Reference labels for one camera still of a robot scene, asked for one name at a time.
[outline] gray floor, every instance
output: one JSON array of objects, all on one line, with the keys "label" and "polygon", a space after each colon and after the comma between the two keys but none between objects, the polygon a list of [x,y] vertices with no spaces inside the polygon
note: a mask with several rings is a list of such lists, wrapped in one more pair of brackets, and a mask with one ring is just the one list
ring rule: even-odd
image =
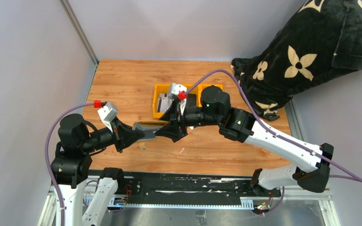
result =
[{"label": "gray floor", "polygon": [[250,218],[253,213],[249,210],[206,210],[206,218],[204,212],[129,208],[106,214],[102,226],[325,226],[317,201],[285,201],[264,218]]}]

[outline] black fleece fabric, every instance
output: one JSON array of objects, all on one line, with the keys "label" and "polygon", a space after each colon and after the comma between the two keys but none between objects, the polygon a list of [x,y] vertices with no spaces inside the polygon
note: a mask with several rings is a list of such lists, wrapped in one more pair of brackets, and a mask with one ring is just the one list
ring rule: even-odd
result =
[{"label": "black fleece fabric", "polygon": [[279,118],[293,95],[362,70],[362,0],[308,0],[261,55],[231,67],[256,113]]}]

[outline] metal corner post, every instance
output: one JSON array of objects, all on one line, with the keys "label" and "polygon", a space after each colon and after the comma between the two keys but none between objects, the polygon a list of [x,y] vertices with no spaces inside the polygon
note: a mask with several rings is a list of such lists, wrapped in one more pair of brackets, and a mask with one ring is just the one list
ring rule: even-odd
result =
[{"label": "metal corner post", "polygon": [[63,10],[65,11],[66,15],[68,16],[71,24],[73,25],[75,32],[77,33],[78,37],[80,38],[85,51],[87,51],[88,55],[90,56],[92,62],[95,64],[95,66],[98,65],[99,60],[96,57],[90,43],[87,40],[87,37],[84,34],[84,31],[82,30],[80,23],[77,20],[77,17],[75,16],[73,10],[71,9],[70,3],[68,0],[59,0],[60,4],[63,7]]}]

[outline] wooden tabletop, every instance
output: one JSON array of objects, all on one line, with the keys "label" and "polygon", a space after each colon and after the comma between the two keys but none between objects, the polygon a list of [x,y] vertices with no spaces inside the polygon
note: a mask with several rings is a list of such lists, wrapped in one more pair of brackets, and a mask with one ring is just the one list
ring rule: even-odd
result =
[{"label": "wooden tabletop", "polygon": [[[101,60],[87,102],[110,101],[119,109],[117,117],[130,126],[135,121],[153,120],[152,103],[155,84],[193,84],[214,69],[230,71],[228,62]],[[220,83],[231,97],[231,105],[248,110],[233,81],[216,73],[204,81]],[[270,122],[273,127],[290,134],[284,109],[280,119]],[[97,109],[87,107],[84,118],[98,129],[103,128]],[[158,137],[156,140],[135,143],[123,153],[113,146],[93,156],[91,169],[105,167],[133,171],[198,173],[250,176],[257,168],[276,168],[289,162],[257,146],[225,139],[215,126],[190,130],[177,143]]]}]

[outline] robotic arm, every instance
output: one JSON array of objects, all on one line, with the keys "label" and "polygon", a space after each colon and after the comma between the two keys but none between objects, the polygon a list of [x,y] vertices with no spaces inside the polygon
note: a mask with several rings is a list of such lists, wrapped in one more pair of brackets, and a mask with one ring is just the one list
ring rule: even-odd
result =
[{"label": "robotic arm", "polygon": [[[268,133],[251,113],[231,107],[230,96],[216,86],[205,88],[200,101],[202,107],[183,110],[180,105],[181,100],[174,96],[171,107],[160,118],[169,123],[158,130],[156,135],[168,137],[173,142],[177,142],[188,134],[188,126],[217,125],[219,133],[227,139],[260,146],[292,162],[289,166],[272,170],[257,169],[251,181],[251,187],[257,193],[292,185],[299,185],[303,189],[316,193],[324,191],[329,178],[329,163]],[[321,146],[312,145],[274,128],[271,129],[277,135],[305,145],[329,159],[332,158],[334,148],[327,143]]]}]

